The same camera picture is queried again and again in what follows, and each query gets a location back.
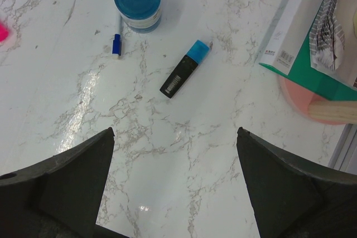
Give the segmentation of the blue cap black highlighter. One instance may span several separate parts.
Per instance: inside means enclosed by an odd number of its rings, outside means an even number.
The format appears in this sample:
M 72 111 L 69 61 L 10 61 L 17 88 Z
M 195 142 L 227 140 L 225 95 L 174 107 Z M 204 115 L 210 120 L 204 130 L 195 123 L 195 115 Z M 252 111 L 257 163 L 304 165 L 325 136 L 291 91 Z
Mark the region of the blue cap black highlighter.
M 210 47 L 197 40 L 183 56 L 160 88 L 160 92 L 169 99 L 181 89 L 210 51 Z

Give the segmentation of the blue cap whiteboard marker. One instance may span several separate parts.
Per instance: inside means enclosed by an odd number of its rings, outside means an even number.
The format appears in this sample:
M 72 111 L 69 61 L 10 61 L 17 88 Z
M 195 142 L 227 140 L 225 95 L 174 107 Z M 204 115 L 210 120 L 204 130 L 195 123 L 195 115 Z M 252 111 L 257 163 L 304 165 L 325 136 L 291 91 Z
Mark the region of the blue cap whiteboard marker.
M 121 57 L 122 54 L 122 26 L 123 19 L 120 13 L 118 13 L 118 18 L 116 21 L 117 31 L 114 34 L 113 43 L 112 43 L 112 54 Z

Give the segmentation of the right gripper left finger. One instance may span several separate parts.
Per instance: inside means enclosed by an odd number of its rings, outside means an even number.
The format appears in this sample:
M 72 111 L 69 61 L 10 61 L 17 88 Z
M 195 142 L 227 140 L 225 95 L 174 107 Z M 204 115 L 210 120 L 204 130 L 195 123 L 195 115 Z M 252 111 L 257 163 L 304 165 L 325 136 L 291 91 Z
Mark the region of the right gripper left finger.
M 114 237 L 96 223 L 113 149 L 114 132 L 108 128 L 1 175 L 1 237 Z

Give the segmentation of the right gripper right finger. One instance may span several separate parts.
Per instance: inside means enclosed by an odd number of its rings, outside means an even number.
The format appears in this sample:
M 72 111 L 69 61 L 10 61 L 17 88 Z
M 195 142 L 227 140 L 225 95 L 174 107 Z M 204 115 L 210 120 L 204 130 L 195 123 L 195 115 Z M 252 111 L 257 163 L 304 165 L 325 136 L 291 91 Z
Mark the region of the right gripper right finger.
M 260 237 L 356 237 L 356 176 L 239 128 L 237 151 Z

